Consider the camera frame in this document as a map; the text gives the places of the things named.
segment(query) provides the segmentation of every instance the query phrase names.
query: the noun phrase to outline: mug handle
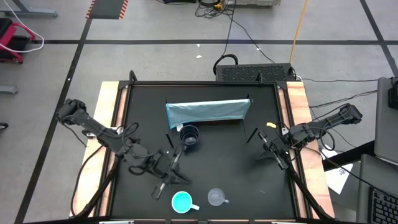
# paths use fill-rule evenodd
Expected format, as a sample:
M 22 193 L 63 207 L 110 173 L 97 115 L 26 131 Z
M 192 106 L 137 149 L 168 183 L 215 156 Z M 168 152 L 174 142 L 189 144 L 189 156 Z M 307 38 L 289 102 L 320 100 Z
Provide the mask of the mug handle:
M 199 210 L 199 206 L 198 206 L 198 205 L 192 204 L 192 205 L 191 205 L 191 208 L 193 208 L 193 209 L 195 209 L 195 210 Z

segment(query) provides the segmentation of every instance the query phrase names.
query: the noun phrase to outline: yellow cable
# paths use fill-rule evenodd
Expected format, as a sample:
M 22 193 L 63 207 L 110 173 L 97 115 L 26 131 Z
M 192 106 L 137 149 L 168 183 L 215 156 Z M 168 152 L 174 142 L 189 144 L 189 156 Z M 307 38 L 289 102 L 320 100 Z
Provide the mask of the yellow cable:
M 290 51 L 290 58 L 289 58 L 289 63 L 290 63 L 290 64 L 292 64 L 292 60 L 293 60 L 293 51 L 294 51 L 294 47 L 295 47 L 295 45 L 296 45 L 297 36 L 299 36 L 299 31 L 300 31 L 300 28 L 301 28 L 301 23 L 303 22 L 303 18 L 304 18 L 304 14 L 305 14 L 305 9 L 307 8 L 307 3 L 308 3 L 308 0 L 305 0 L 304 8 L 303 8 L 303 11 L 302 11 L 301 16 L 300 16 L 300 21 L 298 22 L 296 34 L 294 35 L 294 40 L 293 40 L 293 45 L 292 45 L 292 51 Z

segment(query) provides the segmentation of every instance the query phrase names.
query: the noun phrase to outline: teal cup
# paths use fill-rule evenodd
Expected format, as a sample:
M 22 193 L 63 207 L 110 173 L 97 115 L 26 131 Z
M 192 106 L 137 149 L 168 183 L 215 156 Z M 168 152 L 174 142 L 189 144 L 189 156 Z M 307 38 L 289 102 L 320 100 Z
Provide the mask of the teal cup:
M 187 213 L 191 208 L 199 210 L 198 205 L 192 204 L 192 197 L 188 192 L 177 192 L 172 198 L 172 207 L 179 214 Z

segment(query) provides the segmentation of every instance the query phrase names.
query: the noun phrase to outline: gray floor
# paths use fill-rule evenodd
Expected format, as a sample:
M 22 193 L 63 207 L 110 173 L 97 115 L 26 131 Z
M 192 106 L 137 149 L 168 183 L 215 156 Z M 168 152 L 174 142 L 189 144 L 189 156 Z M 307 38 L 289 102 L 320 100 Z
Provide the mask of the gray floor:
M 49 40 L 78 40 L 83 31 L 90 0 L 30 0 L 32 6 L 54 8 L 59 17 L 28 17 L 22 21 Z M 239 7 L 235 19 L 253 39 L 292 40 L 304 0 L 284 0 L 273 9 Z M 395 0 L 367 0 L 386 40 L 398 40 Z M 121 21 L 94 20 L 87 39 L 169 40 L 225 39 L 229 19 L 194 16 L 196 5 L 168 6 L 155 0 L 130 1 Z M 248 39 L 233 25 L 232 39 Z M 300 40 L 377 40 L 357 0 L 309 2 Z M 288 62 L 290 45 L 260 45 L 276 62 Z M 398 46 L 389 45 L 394 58 Z M 23 65 L 0 64 L 0 83 L 17 85 L 19 94 L 0 95 L 0 121 L 10 124 L 0 133 L 0 217 L 13 223 L 48 130 L 52 114 L 75 54 L 76 45 L 48 44 L 24 56 Z M 224 45 L 85 45 L 68 97 L 83 100 L 93 113 L 100 84 L 125 80 L 133 69 L 140 80 L 214 80 L 212 67 Z M 256 47 L 229 45 L 240 63 L 268 63 Z M 298 45 L 293 66 L 303 78 L 317 80 L 370 79 L 393 73 L 379 45 Z M 376 83 L 312 83 L 305 81 L 310 105 L 375 90 Z M 364 115 L 360 124 L 337 130 L 352 144 L 374 138 L 376 96 L 351 100 Z M 338 105 L 314 109 L 323 114 Z M 337 149 L 348 150 L 336 136 Z M 63 127 L 57 127 L 25 222 L 67 218 L 83 146 Z M 354 220 L 354 211 L 334 203 L 336 216 Z

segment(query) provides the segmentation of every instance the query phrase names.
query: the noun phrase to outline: black metal frame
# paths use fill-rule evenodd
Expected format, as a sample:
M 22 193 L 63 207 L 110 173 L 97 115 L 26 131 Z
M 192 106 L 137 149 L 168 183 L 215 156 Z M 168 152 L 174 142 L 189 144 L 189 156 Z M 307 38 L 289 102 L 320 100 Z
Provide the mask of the black metal frame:
M 120 220 L 120 222 L 124 223 L 131 222 L 132 220 Z M 100 223 L 105 223 L 105 222 L 111 222 L 110 217 L 91 217 L 91 218 L 84 218 L 80 220 L 73 220 L 73 219 L 68 219 L 68 220 L 53 220 L 53 221 L 44 221 L 44 222 L 34 222 L 34 223 L 25 223 L 25 224 L 100 224 Z M 172 220 L 170 222 L 167 222 L 165 220 L 134 220 L 134 224 L 212 224 L 212 223 L 219 223 L 218 221 L 196 221 L 196 220 Z M 253 221 L 253 222 L 243 222 L 243 221 L 235 221 L 235 222 L 228 222 L 230 223 L 235 223 L 235 224 L 242 224 L 242 223 L 248 223 L 248 224 L 273 224 L 273 223 L 285 223 L 283 220 L 279 222 L 273 222 L 273 221 Z M 335 219 L 331 220 L 320 220 L 320 219 L 312 219 L 312 218 L 298 218 L 296 220 L 291 220 L 289 223 L 307 223 L 307 224 L 365 224 L 365 223 L 355 223 L 355 222 L 344 222 L 344 221 L 338 221 Z
M 322 161 L 323 169 L 329 171 L 336 169 L 336 165 L 343 166 L 361 160 L 363 154 L 376 156 L 374 153 L 374 140 L 358 146 L 349 151 L 340 153 Z
M 129 81 L 120 81 L 119 86 L 118 86 L 118 94 L 116 97 L 116 100 L 118 102 L 115 105 L 114 113 L 113 113 L 113 124 L 116 122 L 116 116 L 117 112 L 119 111 L 120 108 L 120 99 L 121 99 L 121 92 L 123 88 L 127 86 L 127 94 L 126 94 L 126 100 L 125 100 L 125 105 L 124 105 L 124 111 L 123 111 L 123 120 L 122 124 L 126 125 L 126 113 L 129 109 L 129 102 L 130 102 L 130 97 L 131 97 L 131 91 L 132 88 L 135 86 L 167 86 L 167 85 L 174 85 L 174 86 L 269 86 L 272 85 L 274 86 L 275 90 L 275 95 L 276 95 L 276 102 L 277 106 L 279 109 L 279 119 L 280 121 L 283 121 L 283 114 L 282 114 L 282 107 L 280 104 L 280 97 L 279 97 L 279 92 L 278 92 L 278 87 L 275 82 L 217 82 L 217 81 L 198 81 L 198 82 L 173 82 L 173 81 L 165 81 L 165 82 L 153 82 L 153 81 L 137 81 L 135 78 L 130 77 L 131 79 Z M 287 114 L 289 117 L 289 123 L 290 125 L 294 125 L 293 121 L 293 115 L 292 115 L 292 110 L 290 107 L 290 100 L 289 100 L 289 94 L 287 90 L 283 89 L 284 96 L 285 96 L 285 104 L 286 104 L 286 109 L 287 109 Z M 300 178 L 303 180 L 304 184 L 305 183 L 305 176 L 304 176 L 304 169 L 303 169 L 303 164 L 302 164 L 302 159 L 300 155 L 297 155 L 297 169 L 300 174 Z M 108 170 L 109 166 L 109 160 L 105 161 L 106 164 L 103 167 L 103 173 L 101 174 L 104 176 L 106 173 L 105 171 Z M 116 182 L 117 182 L 118 175 L 116 174 L 114 180 L 111 183 L 111 190 L 109 191 L 109 199 L 108 199 L 108 206 L 106 209 L 106 215 L 110 216 L 111 211 L 112 211 L 112 206 L 113 206 L 113 200 L 114 200 L 114 191 L 116 190 Z M 292 197 L 292 205 L 294 209 L 294 215 L 295 218 L 300 217 L 300 210 L 299 210 L 299 203 L 298 203 L 298 198 L 297 198 L 297 192 L 295 188 L 295 182 L 293 179 L 290 179 L 290 195 Z M 305 206 L 306 206 L 306 211 L 307 211 L 307 217 L 312 217 L 312 209 L 310 208 L 307 200 L 305 200 Z

